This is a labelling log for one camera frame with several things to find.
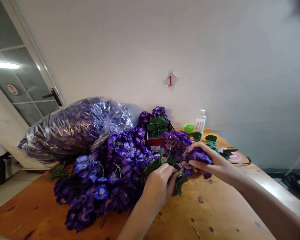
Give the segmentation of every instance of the clear plastic bag of flowers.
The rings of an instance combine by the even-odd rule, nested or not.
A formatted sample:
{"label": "clear plastic bag of flowers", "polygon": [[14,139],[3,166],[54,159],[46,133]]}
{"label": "clear plastic bag of flowers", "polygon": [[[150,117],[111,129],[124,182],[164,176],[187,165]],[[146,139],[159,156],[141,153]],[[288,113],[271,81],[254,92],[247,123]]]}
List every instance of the clear plastic bag of flowers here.
{"label": "clear plastic bag of flowers", "polygon": [[137,124],[126,106],[105,97],[85,98],[31,126],[18,147],[43,163],[62,161]]}

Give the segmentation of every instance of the black cable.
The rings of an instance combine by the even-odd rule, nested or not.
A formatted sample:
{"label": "black cable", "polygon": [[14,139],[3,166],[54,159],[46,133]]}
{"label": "black cable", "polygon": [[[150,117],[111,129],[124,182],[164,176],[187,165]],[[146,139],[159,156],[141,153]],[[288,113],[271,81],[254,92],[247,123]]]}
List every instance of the black cable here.
{"label": "black cable", "polygon": [[239,166],[236,166],[236,167],[248,166],[248,165],[250,165],[252,163],[252,161],[251,161],[251,159],[249,157],[246,157],[246,158],[249,160],[248,163],[231,163],[231,164],[237,164],[237,165],[239,165]]}

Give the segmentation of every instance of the cardboard box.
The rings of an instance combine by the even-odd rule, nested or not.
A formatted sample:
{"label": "cardboard box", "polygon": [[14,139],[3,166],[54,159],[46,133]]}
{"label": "cardboard box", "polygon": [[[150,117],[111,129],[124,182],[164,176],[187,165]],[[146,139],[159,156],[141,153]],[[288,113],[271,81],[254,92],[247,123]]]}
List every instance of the cardboard box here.
{"label": "cardboard box", "polygon": [[164,140],[163,140],[162,137],[151,138],[151,133],[149,133],[149,131],[147,129],[147,145],[148,145],[148,148],[150,148],[151,150],[153,150],[154,153],[158,153],[160,147],[162,145],[164,145]]}

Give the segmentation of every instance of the table surface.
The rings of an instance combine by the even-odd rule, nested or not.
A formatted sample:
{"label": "table surface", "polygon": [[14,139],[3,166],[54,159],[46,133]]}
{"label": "table surface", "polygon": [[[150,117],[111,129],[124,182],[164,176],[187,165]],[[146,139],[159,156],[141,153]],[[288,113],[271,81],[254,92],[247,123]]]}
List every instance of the table surface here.
{"label": "table surface", "polygon": [[[205,128],[204,136],[209,134],[218,137],[218,147],[231,147],[214,131]],[[248,162],[245,156],[240,155],[242,163]],[[238,168],[300,216],[300,200],[255,164]],[[107,213],[102,229],[102,221],[98,219],[80,233],[67,230],[64,222],[70,206],[60,206],[56,202],[53,192],[55,182],[49,179],[46,172],[0,207],[0,236],[20,240],[114,240],[118,236],[129,216],[128,212]],[[199,202],[198,197],[202,198],[203,203]],[[182,196],[170,199],[144,239],[199,239],[194,228],[201,239],[274,239],[244,198],[215,176],[208,180],[200,176],[185,183]]]}

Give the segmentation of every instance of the red number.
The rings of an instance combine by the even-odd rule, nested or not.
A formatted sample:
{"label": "red number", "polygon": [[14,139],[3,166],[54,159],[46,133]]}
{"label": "red number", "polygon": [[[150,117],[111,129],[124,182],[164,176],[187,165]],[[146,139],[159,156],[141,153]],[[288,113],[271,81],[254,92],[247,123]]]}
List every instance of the red number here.
{"label": "red number", "polygon": [[172,82],[171,82],[172,76],[170,75],[170,77],[168,77],[168,78],[170,79],[170,84],[169,84],[169,86],[173,86],[173,85],[172,85]]}

